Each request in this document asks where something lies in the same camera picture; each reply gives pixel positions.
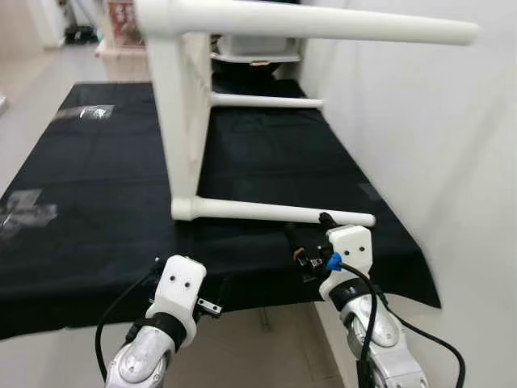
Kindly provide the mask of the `narrow clear tape strip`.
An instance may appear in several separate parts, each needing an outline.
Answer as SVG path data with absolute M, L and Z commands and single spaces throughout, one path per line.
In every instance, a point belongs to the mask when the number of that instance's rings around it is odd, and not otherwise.
M 52 121 L 59 120 L 106 120 L 113 115 L 115 106 L 80 106 L 59 108 Z

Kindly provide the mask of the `large clear tape patch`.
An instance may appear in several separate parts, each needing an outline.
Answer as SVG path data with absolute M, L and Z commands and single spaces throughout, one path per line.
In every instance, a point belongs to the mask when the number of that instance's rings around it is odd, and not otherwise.
M 0 204 L 0 238 L 11 238 L 23 228 L 41 228 L 58 215 L 57 205 L 37 204 L 41 189 L 12 192 Z

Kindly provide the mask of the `black wok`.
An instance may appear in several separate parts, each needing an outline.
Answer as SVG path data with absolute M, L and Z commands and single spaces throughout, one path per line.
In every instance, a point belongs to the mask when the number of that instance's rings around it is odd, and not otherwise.
M 296 63 L 298 53 L 225 54 L 211 52 L 212 71 L 223 78 L 273 78 L 279 67 Z

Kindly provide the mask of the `beige cloth covered bench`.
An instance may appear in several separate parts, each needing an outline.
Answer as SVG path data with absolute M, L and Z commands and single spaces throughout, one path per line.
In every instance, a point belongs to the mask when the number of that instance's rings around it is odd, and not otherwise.
M 101 40 L 94 56 L 106 70 L 109 82 L 151 82 L 149 57 L 144 48 L 116 48 Z

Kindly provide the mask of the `black tablecloth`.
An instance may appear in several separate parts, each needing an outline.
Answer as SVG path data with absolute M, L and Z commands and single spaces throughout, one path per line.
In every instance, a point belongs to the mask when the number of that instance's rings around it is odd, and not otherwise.
M 0 197 L 41 189 L 57 205 L 41 228 L 0 238 L 0 340 L 91 327 L 144 314 L 158 256 L 187 255 L 207 267 L 202 295 L 228 311 L 316 301 L 301 280 L 284 225 L 254 219 L 175 221 L 152 88 L 147 82 L 78 84 L 64 108 L 115 106 L 106 120 L 61 120 L 45 129 Z M 384 292 L 440 307 L 428 263 L 385 200 L 316 108 L 214 108 L 199 194 L 219 200 L 366 212 L 372 280 Z

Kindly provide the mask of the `clear plastic storage box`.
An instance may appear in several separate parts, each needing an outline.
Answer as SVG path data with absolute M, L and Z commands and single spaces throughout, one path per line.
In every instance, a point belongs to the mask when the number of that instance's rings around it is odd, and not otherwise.
M 212 58 L 232 63 L 289 63 L 300 61 L 295 38 L 272 36 L 221 36 Z

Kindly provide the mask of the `red printed carton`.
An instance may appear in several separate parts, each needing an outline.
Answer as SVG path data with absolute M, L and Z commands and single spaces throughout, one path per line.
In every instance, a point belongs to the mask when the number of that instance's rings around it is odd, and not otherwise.
M 104 0 L 108 33 L 106 40 L 122 49 L 143 49 L 145 38 L 137 26 L 134 0 Z

